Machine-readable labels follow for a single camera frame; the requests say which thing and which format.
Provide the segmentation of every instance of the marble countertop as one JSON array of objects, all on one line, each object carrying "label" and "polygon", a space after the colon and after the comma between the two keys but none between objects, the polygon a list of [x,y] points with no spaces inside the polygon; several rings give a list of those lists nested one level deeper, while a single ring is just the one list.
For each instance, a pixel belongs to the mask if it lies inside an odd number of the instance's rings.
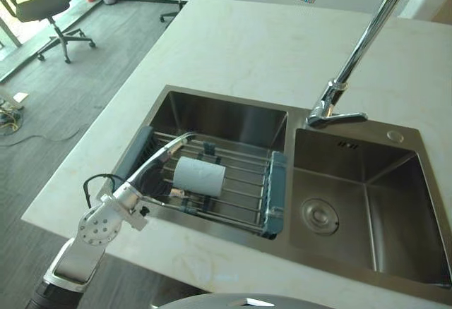
[{"label": "marble countertop", "polygon": [[[369,19],[322,8],[190,1],[23,219],[73,236],[86,211],[84,180],[113,170],[165,85],[310,108]],[[372,120],[419,129],[452,225],[451,82],[452,26],[392,18],[352,74],[336,111],[365,111]],[[107,252],[214,292],[274,293],[337,309],[446,308],[160,219],[149,219],[142,232],[123,225]]]}]

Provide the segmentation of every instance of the dish drying rack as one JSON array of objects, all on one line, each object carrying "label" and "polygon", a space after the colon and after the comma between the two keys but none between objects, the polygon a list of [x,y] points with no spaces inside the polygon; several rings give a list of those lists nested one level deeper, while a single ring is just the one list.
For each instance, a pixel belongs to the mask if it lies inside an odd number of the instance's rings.
[{"label": "dish drying rack", "polygon": [[[175,135],[145,130],[148,144],[141,161],[177,138]],[[137,153],[136,146],[129,151]],[[200,159],[225,167],[219,197],[201,195],[172,187],[180,157]],[[121,173],[121,165],[116,174]],[[282,153],[203,134],[175,152],[161,171],[159,195],[149,193],[152,203],[214,222],[234,226],[266,238],[275,238],[283,229],[286,160]]]}]

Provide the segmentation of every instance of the sink drain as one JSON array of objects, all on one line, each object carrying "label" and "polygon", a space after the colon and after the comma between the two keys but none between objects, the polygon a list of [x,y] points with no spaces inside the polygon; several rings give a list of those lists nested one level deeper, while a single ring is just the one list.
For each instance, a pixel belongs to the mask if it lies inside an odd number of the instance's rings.
[{"label": "sink drain", "polygon": [[338,215],[326,201],[318,198],[306,200],[300,210],[303,222],[315,234],[329,236],[338,230]]}]

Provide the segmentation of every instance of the double sink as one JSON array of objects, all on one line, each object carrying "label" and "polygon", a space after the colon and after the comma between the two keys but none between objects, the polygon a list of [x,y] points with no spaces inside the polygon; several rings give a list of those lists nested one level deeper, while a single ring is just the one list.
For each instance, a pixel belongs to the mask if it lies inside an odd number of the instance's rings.
[{"label": "double sink", "polygon": [[452,240],[417,130],[368,121],[303,128],[307,109],[167,86],[144,126],[196,131],[287,158],[283,230],[272,239],[164,207],[150,216],[340,276],[452,303]]}]

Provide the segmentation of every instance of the toilet paper roll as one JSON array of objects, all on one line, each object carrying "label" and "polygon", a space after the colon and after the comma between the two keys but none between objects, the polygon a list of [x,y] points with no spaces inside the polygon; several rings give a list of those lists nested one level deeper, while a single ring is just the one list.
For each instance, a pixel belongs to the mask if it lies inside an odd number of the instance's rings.
[{"label": "toilet paper roll", "polygon": [[199,159],[181,157],[174,171],[173,186],[193,193],[218,197],[226,168]]}]

